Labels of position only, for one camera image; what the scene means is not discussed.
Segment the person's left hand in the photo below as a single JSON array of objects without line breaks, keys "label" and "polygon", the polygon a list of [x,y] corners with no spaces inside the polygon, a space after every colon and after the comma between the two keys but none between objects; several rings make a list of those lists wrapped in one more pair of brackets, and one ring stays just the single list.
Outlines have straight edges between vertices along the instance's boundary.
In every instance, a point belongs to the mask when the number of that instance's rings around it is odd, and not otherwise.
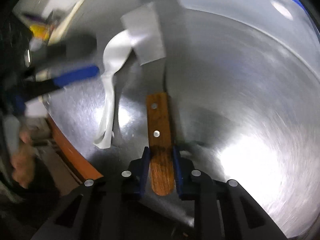
[{"label": "person's left hand", "polygon": [[35,148],[27,128],[20,130],[19,137],[18,151],[11,157],[12,178],[21,187],[27,189],[35,177]]}]

